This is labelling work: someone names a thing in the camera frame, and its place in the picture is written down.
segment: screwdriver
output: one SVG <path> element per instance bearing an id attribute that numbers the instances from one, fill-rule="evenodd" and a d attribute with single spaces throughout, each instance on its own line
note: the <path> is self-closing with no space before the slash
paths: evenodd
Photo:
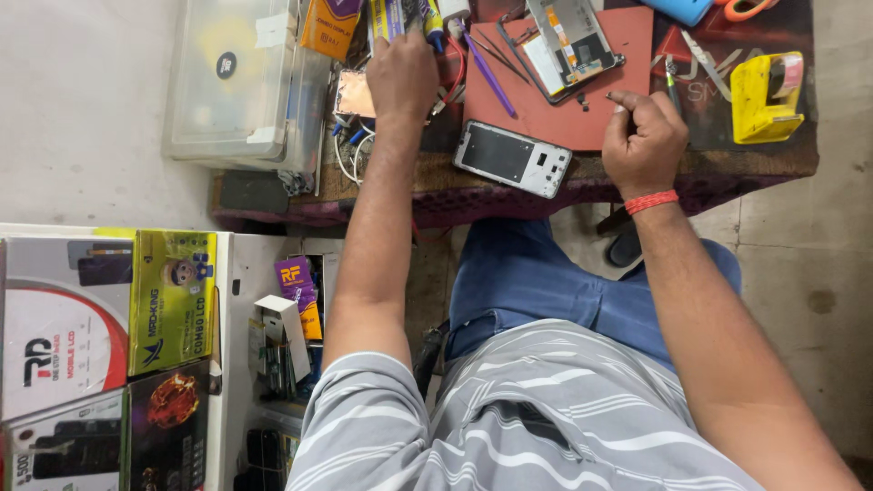
<path id="1" fill-rule="evenodd" d="M 676 111 L 679 117 L 682 118 L 682 101 L 679 99 L 679 91 L 676 89 L 676 81 L 673 75 L 676 74 L 676 64 L 667 60 L 667 93 L 670 95 L 670 100 L 673 101 L 673 106 L 676 106 Z"/>

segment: blue jeans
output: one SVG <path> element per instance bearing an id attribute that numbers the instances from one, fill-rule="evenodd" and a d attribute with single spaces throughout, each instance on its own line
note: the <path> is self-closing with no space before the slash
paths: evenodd
<path id="1" fill-rule="evenodd" d="M 703 241 L 718 270 L 739 293 L 737 258 Z M 487 218 L 470 228 L 449 309 L 446 361 L 488 338 L 540 319 L 575 322 L 637 349 L 675 371 L 655 315 L 645 266 L 618 281 L 578 267 L 552 239 L 548 220 Z"/>

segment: forearm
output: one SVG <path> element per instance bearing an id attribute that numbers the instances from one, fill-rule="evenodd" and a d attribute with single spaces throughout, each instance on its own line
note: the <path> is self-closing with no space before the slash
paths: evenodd
<path id="1" fill-rule="evenodd" d="M 765 488 L 856 484 L 679 206 L 634 219 L 658 323 L 701 435 Z"/>
<path id="2" fill-rule="evenodd" d="M 380 126 L 348 225 L 338 296 L 402 302 L 412 240 L 412 162 L 420 141 L 420 130 Z"/>
<path id="3" fill-rule="evenodd" d="M 755 320 L 678 204 L 634 216 L 663 337 L 690 402 L 801 400 Z"/>
<path id="4" fill-rule="evenodd" d="M 388 352 L 409 364 L 403 316 L 412 240 L 413 162 L 421 131 L 400 123 L 380 123 L 375 137 L 346 234 L 325 333 L 325 366 L 363 349 Z M 348 335 L 349 330 L 355 335 Z"/>

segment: red thread bracelet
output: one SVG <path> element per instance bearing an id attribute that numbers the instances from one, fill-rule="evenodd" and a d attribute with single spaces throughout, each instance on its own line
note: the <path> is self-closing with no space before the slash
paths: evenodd
<path id="1" fill-rule="evenodd" d="M 679 201 L 679 195 L 676 194 L 674 190 L 661 191 L 659 193 L 652 193 L 647 194 L 646 196 L 629 199 L 624 202 L 624 209 L 628 211 L 629 215 L 633 215 L 634 213 L 643 211 L 646 208 L 651 208 L 652 206 L 657 206 L 659 204 L 671 203 L 673 201 Z"/>

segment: right hand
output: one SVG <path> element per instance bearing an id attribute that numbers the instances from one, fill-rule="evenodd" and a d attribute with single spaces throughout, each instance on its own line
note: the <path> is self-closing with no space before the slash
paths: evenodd
<path id="1" fill-rule="evenodd" d="M 388 44 L 375 41 L 367 63 L 367 85 L 373 95 L 377 124 L 410 126 L 421 131 L 437 99 L 437 59 L 421 32 L 398 35 Z"/>
<path id="2" fill-rule="evenodd" d="M 688 145 L 688 127 L 663 92 L 651 97 L 613 91 L 615 114 L 603 141 L 603 167 L 628 201 L 673 189 L 679 159 Z M 633 117 L 636 133 L 629 133 Z"/>

